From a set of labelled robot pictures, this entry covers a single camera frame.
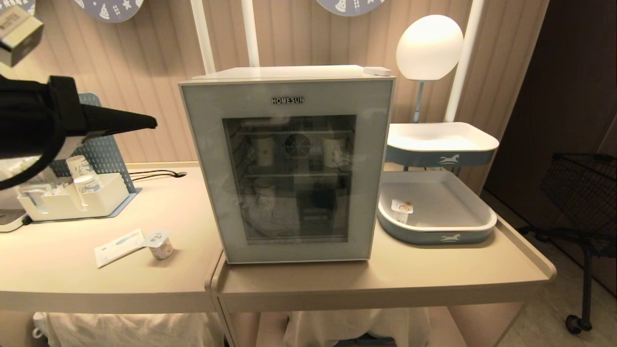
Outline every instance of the white cloth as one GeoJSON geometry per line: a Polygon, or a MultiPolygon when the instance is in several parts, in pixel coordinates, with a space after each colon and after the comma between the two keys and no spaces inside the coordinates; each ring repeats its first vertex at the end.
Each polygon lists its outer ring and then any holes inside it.
{"type": "Polygon", "coordinates": [[[288,314],[284,347],[332,347],[365,333],[392,337],[397,347],[423,347],[431,332],[425,307],[346,311],[298,311],[288,314]]]}
{"type": "Polygon", "coordinates": [[[43,315],[51,347],[223,346],[211,313],[43,315]]]}

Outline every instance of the lamp shade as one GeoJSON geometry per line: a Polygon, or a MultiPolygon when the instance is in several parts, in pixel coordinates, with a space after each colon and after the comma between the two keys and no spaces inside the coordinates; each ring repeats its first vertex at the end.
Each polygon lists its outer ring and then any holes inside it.
{"type": "Polygon", "coordinates": [[[428,15],[411,24],[400,37],[396,64],[409,80],[434,81],[456,66],[463,51],[463,32],[444,15],[428,15]]]}

